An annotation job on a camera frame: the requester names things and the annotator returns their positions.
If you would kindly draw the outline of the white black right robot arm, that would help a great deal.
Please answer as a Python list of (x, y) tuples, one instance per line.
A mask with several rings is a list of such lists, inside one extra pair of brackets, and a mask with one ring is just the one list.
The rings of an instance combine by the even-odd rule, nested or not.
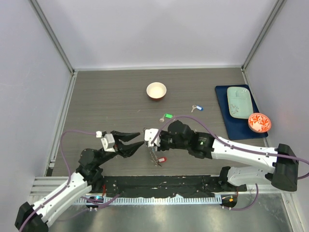
[(183, 149), (199, 159), (231, 160), (245, 164), (239, 170), (223, 167), (218, 185), (224, 191), (234, 186), (270, 183), (283, 190), (297, 190), (298, 165), (292, 149), (286, 144), (278, 147), (258, 147), (235, 143), (210, 133), (195, 132), (179, 120), (169, 124), (167, 131), (149, 129), (144, 139), (156, 151)]

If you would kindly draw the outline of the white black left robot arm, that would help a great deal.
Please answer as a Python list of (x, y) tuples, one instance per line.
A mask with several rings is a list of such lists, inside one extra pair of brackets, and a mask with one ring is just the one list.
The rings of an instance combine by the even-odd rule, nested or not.
[(102, 189), (104, 177), (103, 163), (119, 155), (131, 157), (144, 142), (126, 143), (140, 133), (123, 133), (112, 131), (97, 131), (93, 136), (100, 139), (102, 148), (99, 150), (87, 148), (81, 153), (76, 171), (41, 200), (33, 204), (23, 203), (18, 210), (15, 227), (20, 232), (47, 232), (58, 217), (63, 214), (77, 199), (87, 193), (97, 193)]

